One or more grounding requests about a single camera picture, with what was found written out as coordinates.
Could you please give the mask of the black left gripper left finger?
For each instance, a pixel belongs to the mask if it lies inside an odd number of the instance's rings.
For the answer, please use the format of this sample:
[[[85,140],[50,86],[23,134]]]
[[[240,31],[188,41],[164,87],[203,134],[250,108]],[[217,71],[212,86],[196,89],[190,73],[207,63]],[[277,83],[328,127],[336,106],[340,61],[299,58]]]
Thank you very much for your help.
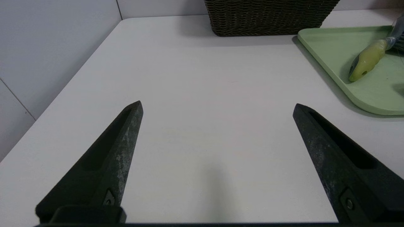
[[[36,206],[40,224],[121,224],[121,207],[140,131],[140,101],[126,106]]]

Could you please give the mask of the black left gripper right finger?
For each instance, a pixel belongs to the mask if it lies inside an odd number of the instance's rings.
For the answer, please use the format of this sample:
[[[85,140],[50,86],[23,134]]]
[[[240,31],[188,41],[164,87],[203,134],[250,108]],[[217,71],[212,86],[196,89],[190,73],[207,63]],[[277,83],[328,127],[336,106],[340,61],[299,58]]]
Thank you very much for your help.
[[[293,118],[339,223],[403,223],[403,179],[314,109]]]

